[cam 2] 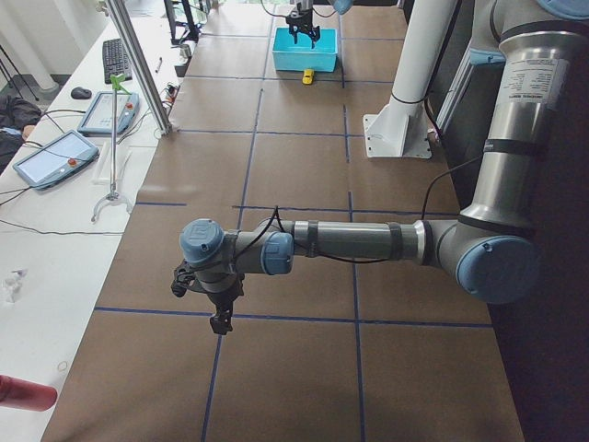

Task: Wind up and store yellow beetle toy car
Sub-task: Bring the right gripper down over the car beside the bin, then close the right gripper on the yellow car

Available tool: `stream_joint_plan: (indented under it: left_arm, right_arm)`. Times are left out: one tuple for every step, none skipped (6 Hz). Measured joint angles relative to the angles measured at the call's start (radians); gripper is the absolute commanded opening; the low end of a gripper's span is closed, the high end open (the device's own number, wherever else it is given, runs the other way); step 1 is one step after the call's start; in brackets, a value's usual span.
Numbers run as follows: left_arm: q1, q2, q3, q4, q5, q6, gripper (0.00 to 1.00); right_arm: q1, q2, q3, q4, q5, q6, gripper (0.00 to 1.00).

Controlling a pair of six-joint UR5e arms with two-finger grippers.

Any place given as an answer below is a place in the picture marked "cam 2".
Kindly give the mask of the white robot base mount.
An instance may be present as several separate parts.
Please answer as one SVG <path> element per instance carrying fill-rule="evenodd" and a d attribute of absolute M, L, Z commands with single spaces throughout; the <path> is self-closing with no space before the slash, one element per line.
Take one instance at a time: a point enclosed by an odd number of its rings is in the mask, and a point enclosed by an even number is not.
<path fill-rule="evenodd" d="M 456 6 L 451 0 L 414 2 L 389 102 L 363 117 L 369 157 L 432 156 L 424 101 Z"/>

